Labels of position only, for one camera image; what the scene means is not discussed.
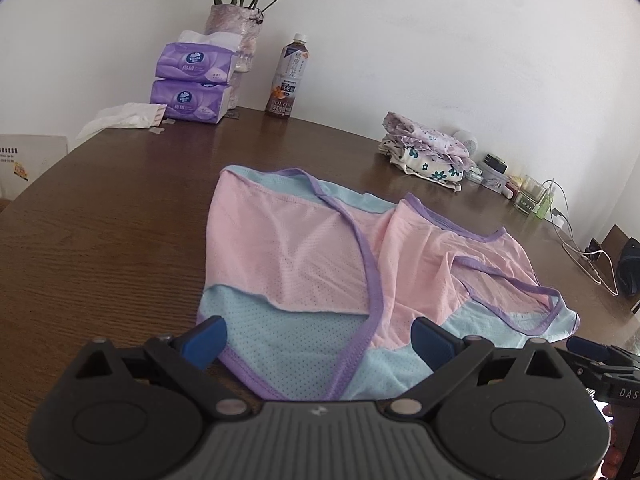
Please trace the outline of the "right human hand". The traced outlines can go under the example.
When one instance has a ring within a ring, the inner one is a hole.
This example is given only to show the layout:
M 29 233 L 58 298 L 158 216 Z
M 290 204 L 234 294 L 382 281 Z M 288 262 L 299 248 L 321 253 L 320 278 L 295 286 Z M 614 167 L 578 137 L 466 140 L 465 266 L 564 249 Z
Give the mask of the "right human hand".
M 601 465 L 601 478 L 638 479 L 639 404 L 611 402 L 603 414 L 611 419 L 611 443 Z

